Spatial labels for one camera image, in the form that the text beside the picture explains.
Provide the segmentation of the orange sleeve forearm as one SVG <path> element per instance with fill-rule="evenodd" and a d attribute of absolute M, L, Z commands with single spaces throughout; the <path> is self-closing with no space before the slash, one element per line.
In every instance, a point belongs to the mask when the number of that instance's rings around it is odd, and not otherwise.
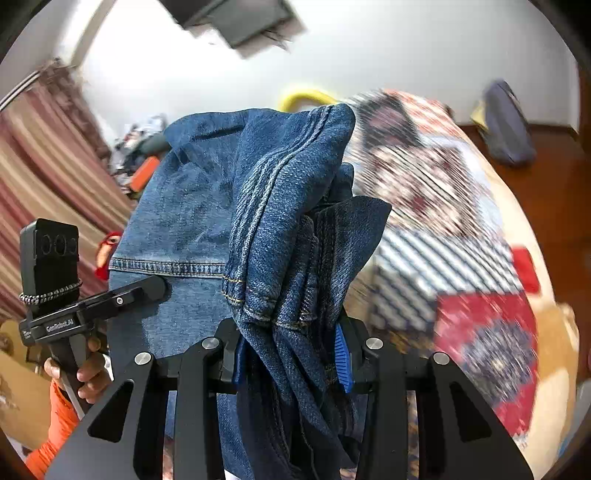
<path fill-rule="evenodd" d="M 79 423 L 79 418 L 55 381 L 50 384 L 50 425 L 47 438 L 32 451 L 25 464 L 36 479 L 43 479 L 50 464 Z"/>

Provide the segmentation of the person left hand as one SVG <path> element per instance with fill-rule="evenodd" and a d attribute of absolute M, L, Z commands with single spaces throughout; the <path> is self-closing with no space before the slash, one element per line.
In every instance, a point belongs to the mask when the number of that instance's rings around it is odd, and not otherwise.
<path fill-rule="evenodd" d="M 105 358 L 100 352 L 101 347 L 99 338 L 96 336 L 88 338 L 89 354 L 76 374 L 77 379 L 82 383 L 82 386 L 77 390 L 77 395 L 89 404 L 95 404 L 112 382 L 108 370 L 105 368 Z M 44 370 L 52 382 L 65 392 L 60 365 L 52 358 L 47 358 Z"/>

